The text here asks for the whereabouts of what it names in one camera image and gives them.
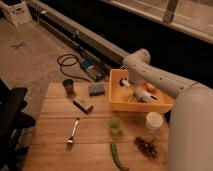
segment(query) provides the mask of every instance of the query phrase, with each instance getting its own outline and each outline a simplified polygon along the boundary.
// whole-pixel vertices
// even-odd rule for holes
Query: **green cup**
[[[118,117],[112,117],[108,122],[109,130],[117,134],[121,130],[121,120]]]

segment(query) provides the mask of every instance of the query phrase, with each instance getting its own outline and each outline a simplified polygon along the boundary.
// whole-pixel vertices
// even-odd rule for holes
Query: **grapes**
[[[146,140],[142,139],[141,137],[135,138],[135,144],[138,146],[139,150],[146,155],[147,157],[157,158],[157,151],[156,147],[153,144],[155,139],[152,142],[147,142]]]

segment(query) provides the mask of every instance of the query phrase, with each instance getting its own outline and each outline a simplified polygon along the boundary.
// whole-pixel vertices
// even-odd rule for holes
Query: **cable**
[[[67,60],[69,60],[69,59],[75,59],[75,61],[73,62],[73,63],[71,63],[71,64],[64,64]],[[86,78],[83,78],[83,77],[78,77],[78,76],[73,76],[73,75],[69,75],[69,74],[67,74],[67,73],[65,73],[64,71],[63,71],[63,67],[70,67],[70,66],[73,66],[73,65],[75,65],[75,64],[77,64],[77,63],[80,63],[79,62],[79,59],[78,59],[78,57],[76,56],[76,55],[74,55],[74,54],[64,54],[64,55],[61,55],[61,56],[59,56],[58,57],[58,59],[57,59],[57,63],[60,65],[60,71],[61,71],[61,73],[62,74],[64,74],[64,75],[66,75],[66,76],[68,76],[68,77],[71,77],[71,78],[75,78],[75,79],[81,79],[81,80],[85,80],[85,81],[87,81],[87,82],[91,82],[89,79],[86,79]]]

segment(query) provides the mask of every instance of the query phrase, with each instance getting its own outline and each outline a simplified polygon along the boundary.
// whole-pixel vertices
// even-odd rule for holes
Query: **food item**
[[[88,91],[89,91],[89,96],[98,96],[98,95],[105,94],[103,84],[90,85],[88,87]]]
[[[86,104],[86,102],[83,99],[80,99],[77,97],[73,100],[73,104],[76,105],[79,109],[81,109],[86,114],[92,112],[93,110],[92,105]]]
[[[145,84],[146,90],[150,93],[153,93],[157,90],[157,88],[155,86],[153,86],[151,83],[146,83]]]
[[[157,158],[157,151],[156,147],[153,144],[155,139],[152,142],[147,142],[146,140],[142,139],[141,137],[135,138],[135,144],[138,146],[140,151],[145,154],[147,157]]]
[[[135,89],[133,92],[133,95],[138,102],[142,102],[142,103],[149,103],[153,100],[157,100],[157,97],[155,97],[151,93],[140,90],[140,89]]]
[[[117,148],[116,148],[115,143],[110,143],[110,150],[111,150],[113,160],[114,160],[116,166],[120,169],[120,171],[129,171],[128,167],[125,167],[121,164],[121,162],[118,158],[118,153],[117,153]]]

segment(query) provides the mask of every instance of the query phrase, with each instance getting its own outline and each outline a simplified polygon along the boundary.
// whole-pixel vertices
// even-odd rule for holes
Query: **white cup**
[[[146,115],[145,126],[150,131],[155,131],[163,124],[163,117],[157,112],[149,112]]]

